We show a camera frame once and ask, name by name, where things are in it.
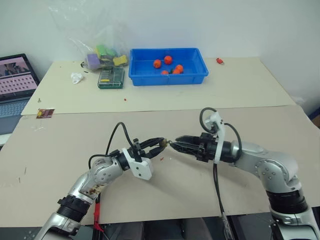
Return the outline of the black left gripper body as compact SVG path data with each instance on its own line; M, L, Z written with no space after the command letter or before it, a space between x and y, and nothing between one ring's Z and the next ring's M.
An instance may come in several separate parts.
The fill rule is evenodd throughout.
M145 149L151 147L153 139L150 138L143 142L140 142L138 138L133 139L133 146L129 148L129 155L134 159L135 162L142 162L142 158L146 157Z

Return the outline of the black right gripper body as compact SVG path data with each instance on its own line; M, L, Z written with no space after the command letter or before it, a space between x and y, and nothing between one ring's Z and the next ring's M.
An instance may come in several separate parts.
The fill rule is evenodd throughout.
M216 138L210 133L201 133L198 139L196 159L201 162L213 161L217 150Z

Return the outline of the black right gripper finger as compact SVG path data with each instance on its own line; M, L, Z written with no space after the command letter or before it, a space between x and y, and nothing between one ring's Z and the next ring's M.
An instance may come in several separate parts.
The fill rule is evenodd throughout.
M191 143L172 143L171 147L180 153L197 157L200 153L199 145Z
M192 136L192 135L183 135L179 136L175 139L177 143L187 143L192 145L199 145L200 144L200 138L198 136Z

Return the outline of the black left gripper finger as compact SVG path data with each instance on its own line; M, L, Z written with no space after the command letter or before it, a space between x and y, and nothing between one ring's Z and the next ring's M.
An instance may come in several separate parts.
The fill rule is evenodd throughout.
M165 148L166 148L165 146L159 146L159 145L150 147L149 152L147 153L147 158L152 159L158 156L161 152L165 150Z
M145 149L147 147L152 147L152 146L164 146L165 145L165 138L163 137L155 137L155 138L150 138L148 140L145 140L140 143L140 148Z

